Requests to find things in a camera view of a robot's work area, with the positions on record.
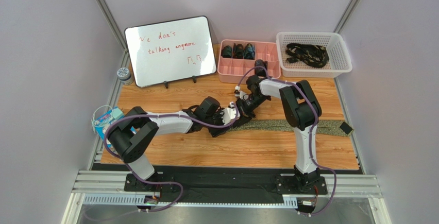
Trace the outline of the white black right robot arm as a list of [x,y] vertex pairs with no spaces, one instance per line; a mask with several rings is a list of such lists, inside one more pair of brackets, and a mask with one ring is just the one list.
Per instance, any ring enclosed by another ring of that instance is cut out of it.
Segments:
[[316,129],[322,109],[308,81],[281,81],[274,78],[250,76],[246,80],[246,94],[238,84],[235,96],[243,115],[254,117],[254,110],[272,97],[282,102],[285,119],[293,127],[296,140],[295,177],[300,185],[310,185],[319,177],[316,153]]

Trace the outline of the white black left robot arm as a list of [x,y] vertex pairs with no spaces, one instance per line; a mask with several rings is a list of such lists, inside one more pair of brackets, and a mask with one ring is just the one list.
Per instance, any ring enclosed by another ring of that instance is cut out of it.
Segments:
[[111,152],[125,163],[137,179],[146,182],[155,173],[145,155],[155,137],[193,133],[202,128],[220,131],[230,128],[240,116],[236,103],[231,102],[228,107],[222,108],[212,97],[175,113],[152,113],[135,107],[107,128],[104,141],[111,144]]

